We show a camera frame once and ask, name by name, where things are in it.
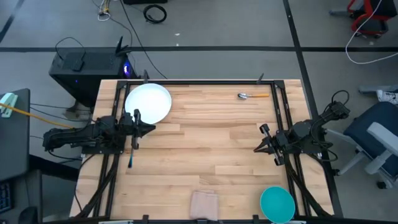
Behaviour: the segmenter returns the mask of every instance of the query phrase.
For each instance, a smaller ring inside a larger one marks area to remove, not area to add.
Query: computer tower
[[[115,48],[58,51],[49,71],[50,76],[77,102],[87,107],[94,107],[101,80],[137,78],[127,54],[117,54]]]

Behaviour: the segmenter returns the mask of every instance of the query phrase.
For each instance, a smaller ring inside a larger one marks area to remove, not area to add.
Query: keyboard
[[[11,208],[11,186],[8,182],[0,183],[0,213],[8,211]]]

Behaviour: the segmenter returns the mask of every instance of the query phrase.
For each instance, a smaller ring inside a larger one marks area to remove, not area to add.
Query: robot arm
[[[268,125],[263,124],[260,131],[266,137],[262,139],[261,144],[255,148],[254,152],[274,154],[277,166],[284,164],[284,154],[321,152],[325,146],[317,144],[319,142],[317,139],[322,126],[329,121],[347,118],[349,112],[350,110],[344,104],[334,101],[326,107],[317,120],[299,121],[288,131],[277,131],[275,136],[271,136]]]
[[[126,136],[132,136],[132,148],[138,149],[137,139],[154,129],[154,125],[142,122],[139,110],[135,110],[134,121],[130,113],[125,113],[119,122],[114,116],[103,116],[84,128],[51,129],[44,134],[43,147],[45,151],[53,151],[70,144],[82,146],[85,154],[120,154],[124,151]]]

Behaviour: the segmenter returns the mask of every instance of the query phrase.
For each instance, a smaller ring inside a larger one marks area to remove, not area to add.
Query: white cable
[[[366,64],[370,64],[370,63],[373,63],[373,62],[378,62],[378,61],[381,61],[381,60],[384,60],[384,59],[387,59],[387,58],[391,58],[391,57],[394,57],[394,56],[398,55],[398,53],[395,53],[395,54],[392,54],[392,55],[387,56],[387,57],[384,57],[384,58],[379,58],[379,59],[372,60],[372,61],[370,61],[370,62],[356,62],[356,61],[354,61],[354,60],[349,56],[349,54],[348,54],[348,46],[349,46],[349,44],[351,43],[351,41],[353,40],[355,34],[362,28],[363,25],[365,25],[365,23],[367,23],[368,20],[370,20],[370,19],[372,18],[372,16],[373,16],[373,15],[376,13],[376,11],[379,9],[379,6],[380,6],[380,4],[381,4],[382,1],[383,1],[383,0],[380,0],[380,1],[379,1],[379,4],[378,4],[377,7],[373,10],[373,13],[371,14],[371,16],[370,16],[368,19],[366,19],[365,22],[362,23],[362,24],[358,27],[358,29],[354,32],[354,34],[352,35],[352,37],[350,38],[350,40],[348,41],[348,43],[347,43],[347,45],[346,45],[346,55],[347,55],[348,59],[349,59],[350,61],[354,62],[354,63],[357,64],[357,65],[366,65]]]
[[[107,21],[108,19],[111,18],[110,13],[104,12],[102,10],[102,6],[104,5],[104,3],[105,3],[105,0],[102,0],[101,5],[99,6],[99,12],[98,12],[98,16],[97,16],[98,21],[101,21],[101,22]],[[100,19],[100,15],[108,15],[108,17],[106,19]]]

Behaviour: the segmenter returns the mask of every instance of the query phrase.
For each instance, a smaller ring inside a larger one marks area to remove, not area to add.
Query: gray floor
[[[6,23],[17,0],[0,1],[0,27]],[[300,43],[304,47],[344,47],[352,32],[351,21],[331,17],[329,9],[344,7],[347,0],[290,0]],[[121,6],[111,3],[113,18],[128,26]],[[169,17],[163,24],[145,22],[142,14],[131,7],[128,13],[145,46],[223,46],[257,45],[292,47],[293,41],[280,0],[170,0],[165,5]],[[128,32],[112,21],[99,22],[96,6],[90,0],[25,0],[0,47],[54,47],[62,38],[72,36],[86,47],[113,47],[120,35],[125,43]],[[398,21],[391,21],[390,33],[381,39],[354,39],[352,46],[397,46]],[[138,46],[133,38],[133,45]],[[76,46],[66,41],[64,47]],[[207,51],[207,52],[149,52],[149,56],[169,78],[301,78],[295,52]],[[32,102],[70,106],[72,97],[53,81],[48,70],[55,53],[0,53],[0,92],[30,88]],[[142,52],[132,54],[136,70],[148,70],[151,78],[160,78]],[[367,61],[382,57],[380,53],[355,53],[356,60]],[[331,95],[340,89],[348,90],[351,100],[350,118],[330,123],[329,128],[344,130],[352,119],[375,104],[374,96],[363,96],[359,85],[388,85],[398,82],[398,57],[370,65],[355,65],[344,53],[304,53],[305,63],[315,95],[318,110],[330,102]],[[62,110],[41,108],[61,115]],[[70,123],[82,126],[81,123]],[[51,125],[32,119],[31,134],[40,136]],[[333,141],[340,160],[332,166],[339,168],[354,156],[354,148],[338,139]],[[54,161],[44,153],[41,142],[31,139],[30,152]],[[56,151],[62,156],[75,157],[79,149],[64,147]],[[346,175],[337,177],[336,183],[345,217],[398,221],[395,212],[398,191],[378,190],[377,176],[364,171],[366,161],[358,164]],[[71,166],[78,167],[76,162]],[[44,214],[68,213],[75,183],[56,178],[44,178]]]

